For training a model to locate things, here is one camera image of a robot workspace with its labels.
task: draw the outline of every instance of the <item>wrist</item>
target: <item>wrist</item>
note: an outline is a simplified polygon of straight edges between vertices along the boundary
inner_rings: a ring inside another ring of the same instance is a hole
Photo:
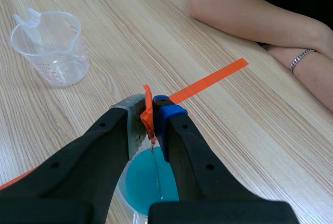
[[[333,58],[333,31],[330,27],[320,23],[314,30],[313,43],[309,44],[309,47],[327,57]]]

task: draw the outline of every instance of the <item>plastic measuring cup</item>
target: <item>plastic measuring cup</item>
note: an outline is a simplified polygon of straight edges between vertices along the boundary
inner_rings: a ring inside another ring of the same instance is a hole
[[[26,21],[14,15],[17,25],[10,34],[12,48],[51,84],[69,85],[81,80],[88,72],[89,61],[79,20],[62,11],[27,11]]]
[[[164,161],[161,151],[159,154],[156,152],[160,148],[158,142],[156,142],[154,150],[155,161],[157,162],[158,168],[154,167],[153,159],[140,159],[140,163],[138,163],[138,161],[136,163],[136,165],[139,164],[139,166],[131,166],[131,164],[134,165],[136,162],[135,159],[139,158],[139,155],[144,155],[145,152],[146,154],[150,154],[150,145],[150,141],[146,138],[142,146],[133,156],[132,160],[126,165],[116,187],[116,191],[119,192],[122,204],[133,214],[132,224],[148,223],[147,214],[151,204],[160,201],[178,201],[178,192],[171,167]],[[136,170],[135,173],[129,175],[128,173],[130,173],[130,170],[133,172],[134,169]],[[159,187],[163,194],[162,198],[159,198],[161,195],[157,193],[157,179],[160,181]],[[129,184],[135,185],[136,187],[129,188]]]

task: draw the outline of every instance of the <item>wooden table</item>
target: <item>wooden table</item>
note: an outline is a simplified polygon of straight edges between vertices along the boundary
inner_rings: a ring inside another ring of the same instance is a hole
[[[333,219],[333,116],[254,43],[190,19],[188,0],[0,0],[0,184],[77,138],[143,84],[172,94],[243,57],[249,65],[182,106],[247,188],[289,202],[301,223]],[[79,17],[90,70],[52,87],[8,45],[14,13]],[[115,196],[108,223],[131,223]]]

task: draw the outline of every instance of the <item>silver chain bracelet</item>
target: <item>silver chain bracelet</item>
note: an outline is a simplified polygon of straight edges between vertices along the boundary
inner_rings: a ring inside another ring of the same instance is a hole
[[[306,56],[308,53],[314,52],[313,49],[307,49],[306,51],[304,51],[302,54],[298,55],[295,60],[292,62],[291,66],[290,66],[290,71],[291,73],[293,73],[293,69],[295,68],[296,64],[304,57]]]

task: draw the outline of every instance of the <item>clear container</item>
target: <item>clear container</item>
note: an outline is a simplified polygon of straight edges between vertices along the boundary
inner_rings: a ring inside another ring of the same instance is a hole
[[[148,140],[148,138],[146,138],[143,143],[142,146],[139,148],[139,150],[135,153],[135,155],[133,156],[132,160],[141,152],[143,152],[146,149],[149,149],[151,146],[151,142]],[[116,190],[119,192],[119,196],[120,196],[120,200],[122,202],[122,204],[133,214],[133,222],[132,224],[147,224],[148,223],[148,216],[142,215],[140,213],[138,213],[133,207],[131,207],[131,205],[129,204],[129,196],[127,194],[127,190],[126,190],[126,173],[127,170],[132,162],[132,160],[130,160],[126,167],[124,168],[122,174],[120,175]]]
[[[9,42],[47,82],[69,85],[88,72],[89,61],[79,20],[67,12],[38,13],[28,8],[29,19],[14,15],[17,25]]]

